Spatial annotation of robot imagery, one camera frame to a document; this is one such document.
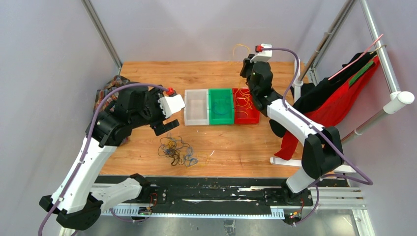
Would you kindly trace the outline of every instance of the white stand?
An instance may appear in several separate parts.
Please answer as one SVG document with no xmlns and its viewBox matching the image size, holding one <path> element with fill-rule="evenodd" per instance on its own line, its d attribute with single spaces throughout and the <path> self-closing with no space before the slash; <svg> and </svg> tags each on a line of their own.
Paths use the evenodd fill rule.
<svg viewBox="0 0 417 236">
<path fill-rule="evenodd" d="M 301 167 L 301 161 L 300 160 L 288 160 L 288 161 L 286 161 L 286 160 L 283 160 L 279 157 L 271 157 L 270 161 L 271 161 L 271 164 L 273 164 L 273 165 Z M 347 173 L 347 174 L 356 173 L 356 171 L 348 165 L 341 165 L 341 166 L 337 167 L 334 171 L 339 172 L 339 173 Z"/>
<path fill-rule="evenodd" d="M 52 203 L 55 203 L 62 192 L 63 187 L 68 182 L 69 177 L 74 172 L 75 167 L 79 163 L 81 153 L 86 145 L 87 138 L 84 138 L 83 146 L 78 153 L 77 159 L 72 165 L 66 178 L 62 182 L 61 186 L 53 193 Z M 116 151 L 117 147 L 104 146 L 103 148 L 98 146 L 99 142 L 94 138 L 91 139 L 90 146 L 85 156 L 83 164 L 72 181 L 70 187 L 62 198 L 61 203 L 58 205 L 58 209 L 67 210 L 67 214 L 71 214 L 80 211 L 84 208 L 87 202 L 87 196 L 91 191 L 91 187 L 94 184 L 98 174 L 106 163 L 107 159 Z M 97 200 L 103 201 L 101 205 L 101 211 L 106 211 L 124 201 L 137 198 L 141 193 L 142 187 L 138 181 L 132 178 L 128 178 L 125 181 L 115 184 L 110 188 L 104 190 L 96 190 L 91 194 Z"/>
<path fill-rule="evenodd" d="M 293 88 L 294 88 L 294 102 L 296 102 L 300 97 L 301 97 L 301 86 L 304 84 L 304 82 L 302 81 L 302 78 L 300 79 L 300 69 L 301 69 L 301 60 L 298 59 L 298 71 L 296 71 L 297 69 L 297 60 L 294 59 L 294 73 L 297 73 L 297 79 L 294 81 L 294 83 L 292 84 Z"/>
</svg>

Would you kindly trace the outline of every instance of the white wall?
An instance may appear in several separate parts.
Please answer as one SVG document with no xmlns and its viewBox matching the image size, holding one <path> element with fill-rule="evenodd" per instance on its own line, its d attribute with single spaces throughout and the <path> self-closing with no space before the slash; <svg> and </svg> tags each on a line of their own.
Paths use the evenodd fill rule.
<svg viewBox="0 0 417 236">
<path fill-rule="evenodd" d="M 233 60 L 271 43 L 308 61 L 343 0 L 92 0 L 122 61 Z M 236 50 L 235 60 L 247 56 Z M 272 60 L 292 61 L 275 53 Z"/>
<path fill-rule="evenodd" d="M 400 87 L 417 95 L 417 29 L 413 0 L 368 0 L 375 21 L 386 43 Z M 319 74 L 326 77 L 349 61 L 354 53 L 366 49 L 372 40 L 357 2 L 343 29 L 321 62 Z M 344 136 L 389 102 L 389 91 L 381 69 L 360 94 L 354 107 L 338 126 Z M 362 136 L 344 146 L 375 182 L 361 186 L 376 235 L 416 235 L 417 206 L 417 102 L 385 118 Z"/>
<path fill-rule="evenodd" d="M 117 72 L 81 1 L 1 1 L 0 235 L 37 235 Z M 55 217 L 45 236 L 58 235 Z"/>
</svg>

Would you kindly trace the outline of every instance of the plastic bin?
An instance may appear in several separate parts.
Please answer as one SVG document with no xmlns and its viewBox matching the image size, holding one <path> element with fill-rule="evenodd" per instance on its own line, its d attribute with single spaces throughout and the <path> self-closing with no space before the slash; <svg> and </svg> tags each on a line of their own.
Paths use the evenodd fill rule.
<svg viewBox="0 0 417 236">
<path fill-rule="evenodd" d="M 185 90 L 185 125 L 209 124 L 209 90 L 186 89 Z"/>
<path fill-rule="evenodd" d="M 233 102 L 235 106 L 235 124 L 257 124 L 259 123 L 259 111 L 248 102 L 248 88 L 233 88 Z"/>
<path fill-rule="evenodd" d="M 208 103 L 210 124 L 233 124 L 235 122 L 235 108 L 231 88 L 209 89 Z"/>
</svg>

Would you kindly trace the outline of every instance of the metal frame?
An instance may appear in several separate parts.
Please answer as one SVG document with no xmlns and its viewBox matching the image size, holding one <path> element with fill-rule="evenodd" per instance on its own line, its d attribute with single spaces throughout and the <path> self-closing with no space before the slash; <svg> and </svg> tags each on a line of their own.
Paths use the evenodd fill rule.
<svg viewBox="0 0 417 236">
<path fill-rule="evenodd" d="M 104 45 L 106 46 L 107 50 L 110 53 L 110 56 L 112 57 L 114 63 L 116 64 L 117 68 L 119 69 L 118 75 L 120 74 L 121 67 L 123 63 L 121 62 L 116 49 L 114 48 L 112 42 L 110 41 L 109 36 L 107 35 L 106 31 L 104 30 L 103 24 L 100 21 L 100 18 L 98 18 L 97 12 L 94 9 L 94 6 L 92 5 L 90 0 L 81 0 L 81 2 L 84 5 L 84 8 L 86 9 L 87 13 L 89 14 L 91 21 L 93 22 L 95 28 L 97 29 L 97 32 L 99 33 L 101 39 L 103 40 Z"/>
<path fill-rule="evenodd" d="M 317 49 L 314 51 L 313 55 L 310 57 L 310 60 L 306 64 L 305 68 L 301 72 L 300 76 L 298 77 L 299 80 L 302 80 L 304 76 L 307 74 L 308 71 L 316 71 L 317 66 L 319 65 L 321 59 L 325 55 L 326 50 L 328 49 L 329 45 L 331 44 L 332 40 L 334 39 L 335 35 L 339 31 L 340 27 L 342 26 L 344 20 L 348 16 L 349 12 L 351 11 L 353 5 L 355 4 L 356 0 L 346 0 L 345 4 L 343 5 L 340 12 L 337 14 L 336 18 L 334 19 L 333 23 L 331 24 L 328 32 L 325 33 L 323 36 L 322 41 L 317 46 Z M 372 40 L 376 40 L 380 33 L 378 27 L 375 24 L 374 18 L 372 13 L 369 9 L 368 3 L 366 0 L 359 0 L 363 13 L 366 18 L 366 22 L 369 27 L 369 31 L 372 37 Z M 392 68 L 391 61 L 389 60 L 389 56 L 387 53 L 386 48 L 384 47 L 384 43 L 382 40 L 379 40 L 375 44 L 376 52 L 381 62 L 382 70 L 384 71 L 385 79 L 387 81 L 388 89 L 390 92 L 391 101 L 393 101 L 396 96 L 401 93 L 400 86 L 397 81 L 397 77 L 395 76 L 394 69 Z M 386 117 L 391 113 L 387 113 L 383 108 L 377 112 L 374 116 L 370 119 L 365 121 L 361 124 L 358 128 L 354 129 L 350 132 L 347 136 L 342 139 L 342 143 L 346 144 L 348 141 L 354 139 L 355 137 L 361 135 L 365 130 L 372 127 L 374 124 L 379 122 L 382 118 Z"/>
<path fill-rule="evenodd" d="M 92 186 L 92 191 L 97 191 L 98 189 L 106 189 L 115 184 L 112 183 L 95 183 Z M 251 186 L 251 190 L 259 190 L 266 188 L 280 188 L 279 186 Z M 311 191 L 311 197 L 313 202 L 316 201 L 317 192 L 315 188 L 309 188 Z M 319 187 L 320 191 L 320 200 L 319 208 L 320 209 L 348 209 L 356 210 L 361 212 L 366 210 L 365 201 L 362 196 L 362 192 L 359 188 L 356 187 Z M 142 203 L 121 203 L 113 209 L 116 212 L 116 215 L 119 216 L 137 216 L 138 211 L 141 207 L 148 207 L 149 204 Z M 299 209 L 299 206 L 271 206 L 271 214 L 269 215 L 235 215 L 235 214 L 173 214 L 173 213 L 154 213 L 149 217 L 189 217 L 189 218 L 231 218 L 231 219 L 282 219 L 283 210 L 287 209 Z M 312 209 L 313 206 L 305 206 L 304 209 Z M 104 211 L 102 215 L 111 215 L 110 211 Z"/>
</svg>

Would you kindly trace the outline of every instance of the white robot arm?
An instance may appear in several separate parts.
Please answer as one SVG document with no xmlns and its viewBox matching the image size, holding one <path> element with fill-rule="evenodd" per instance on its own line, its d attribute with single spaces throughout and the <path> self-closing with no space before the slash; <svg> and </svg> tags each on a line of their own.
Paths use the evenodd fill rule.
<svg viewBox="0 0 417 236">
<path fill-rule="evenodd" d="M 269 44 L 261 44 L 257 49 L 272 48 Z M 283 103 L 282 95 L 272 88 L 271 68 L 267 62 L 272 56 L 272 51 L 258 51 L 258 54 L 250 54 L 243 60 L 240 76 L 246 78 L 246 84 L 252 97 L 255 108 L 272 122 L 280 124 L 291 132 L 303 144 L 301 159 L 302 167 L 289 177 L 283 189 L 287 190 L 288 198 L 293 198 L 319 179 L 324 174 L 333 171 L 344 163 L 343 159 L 326 143 L 317 131 L 322 132 L 331 142 L 342 151 L 340 135 L 335 127 L 323 127 L 310 120 L 290 105 Z"/>
<path fill-rule="evenodd" d="M 169 96 L 164 96 L 158 88 L 148 91 L 147 86 L 128 86 L 120 91 L 117 101 L 98 114 L 83 161 L 80 162 L 80 157 L 86 148 L 87 137 L 60 187 L 52 195 L 42 197 L 40 206 L 46 211 L 56 206 L 53 213 L 58 215 L 57 221 L 63 227 L 85 230 L 96 222 L 101 212 L 127 200 L 146 199 L 150 183 L 139 174 L 106 189 L 91 191 L 91 188 L 106 161 L 123 139 L 131 134 L 133 128 L 150 125 L 155 134 L 160 135 L 179 125 L 178 120 L 163 123 L 185 107 L 181 95 L 177 95 L 173 89 L 167 94 Z M 109 109 L 113 105 L 114 110 L 111 112 Z M 75 170 L 77 173 L 65 191 Z"/>
</svg>

